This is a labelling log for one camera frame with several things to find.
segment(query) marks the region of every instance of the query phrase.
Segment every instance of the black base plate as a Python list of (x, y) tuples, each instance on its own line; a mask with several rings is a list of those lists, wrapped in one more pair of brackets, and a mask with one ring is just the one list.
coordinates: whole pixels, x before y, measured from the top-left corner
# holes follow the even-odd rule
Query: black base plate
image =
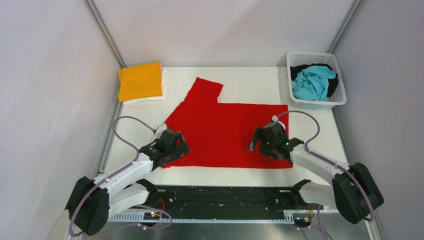
[(174, 219), (281, 220), (284, 210), (307, 210), (292, 187), (227, 187), (157, 185), (147, 205), (167, 211)]

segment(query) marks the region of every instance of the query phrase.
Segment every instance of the black cloth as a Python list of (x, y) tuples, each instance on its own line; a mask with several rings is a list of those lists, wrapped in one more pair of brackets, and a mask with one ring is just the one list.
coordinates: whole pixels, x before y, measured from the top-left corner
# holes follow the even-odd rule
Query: black cloth
[[(309, 68), (310, 66), (327, 67), (328, 69), (330, 69), (331, 71), (333, 71), (333, 69), (332, 69), (332, 67), (330, 65), (323, 64), (323, 63), (317, 63), (317, 64), (311, 64), (311, 65), (304, 64), (304, 65), (299, 65), (299, 66), (291, 66), (290, 67), (290, 77), (291, 77), (291, 80), (294, 81), (298, 77), (298, 73), (300, 73), (304, 69)], [(334, 92), (336, 91), (337, 85), (339, 85), (339, 75), (336, 73), (335, 74), (335, 78), (328, 79), (327, 97), (331, 97), (334, 94)]]

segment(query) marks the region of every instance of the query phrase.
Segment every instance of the red wire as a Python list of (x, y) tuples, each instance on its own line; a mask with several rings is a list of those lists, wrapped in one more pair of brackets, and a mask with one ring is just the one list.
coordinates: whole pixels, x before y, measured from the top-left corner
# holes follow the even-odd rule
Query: red wire
[(158, 202), (162, 202), (162, 211), (164, 211), (165, 210), (165, 202), (164, 202), (164, 200), (162, 198), (159, 198), (157, 201)]
[(314, 213), (314, 208), (312, 207), (312, 204), (308, 204), (307, 209), (310, 210), (309, 212), (312, 212), (312, 216), (310, 218), (313, 218), (315, 216), (315, 213)]

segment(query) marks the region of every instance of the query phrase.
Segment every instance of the light blue shirt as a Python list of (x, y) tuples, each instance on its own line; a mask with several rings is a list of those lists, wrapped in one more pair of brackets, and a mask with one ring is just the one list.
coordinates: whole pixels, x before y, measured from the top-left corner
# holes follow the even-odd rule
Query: light blue shirt
[(297, 74), (291, 82), (293, 96), (302, 100), (328, 101), (329, 79), (336, 73), (326, 66), (310, 66)]

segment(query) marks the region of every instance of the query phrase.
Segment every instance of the white wall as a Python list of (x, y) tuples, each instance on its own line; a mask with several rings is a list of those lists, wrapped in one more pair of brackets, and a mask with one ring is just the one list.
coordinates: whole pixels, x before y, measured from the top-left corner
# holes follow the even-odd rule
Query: white wall
[(0, 239), (45, 239), (92, 177), (117, 95), (82, 0), (0, 3)]
[(129, 66), (285, 65), (327, 51), (353, 0), (96, 0)]
[(423, 12), (421, 0), (367, 0), (335, 53), (347, 94), (336, 113), (384, 196), (390, 240), (423, 239)]

